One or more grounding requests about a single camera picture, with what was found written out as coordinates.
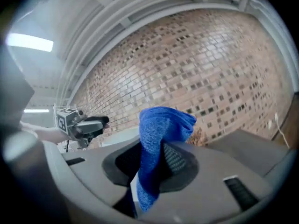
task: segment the blue cloth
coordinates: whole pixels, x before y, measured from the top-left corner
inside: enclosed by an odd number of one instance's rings
[[[140,208],[147,211],[159,197],[161,140],[185,142],[193,132],[196,118],[168,107],[155,107],[141,111],[139,120],[142,151],[137,196]]]

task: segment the white ceiling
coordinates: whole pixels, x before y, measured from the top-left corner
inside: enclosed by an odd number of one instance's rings
[[[65,105],[88,71],[123,36],[158,19],[169,8],[203,7],[238,9],[240,0],[49,0],[12,28],[12,32],[54,41],[53,51],[11,48],[36,93],[28,107]]]

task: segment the ceiling light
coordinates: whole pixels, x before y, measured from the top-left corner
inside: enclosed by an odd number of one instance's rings
[[[49,110],[41,110],[41,109],[37,109],[37,110],[34,110],[34,109],[27,109],[27,110],[24,110],[24,113],[48,113]]]
[[[54,42],[36,36],[10,33],[6,38],[6,44],[8,46],[25,47],[51,52]]]

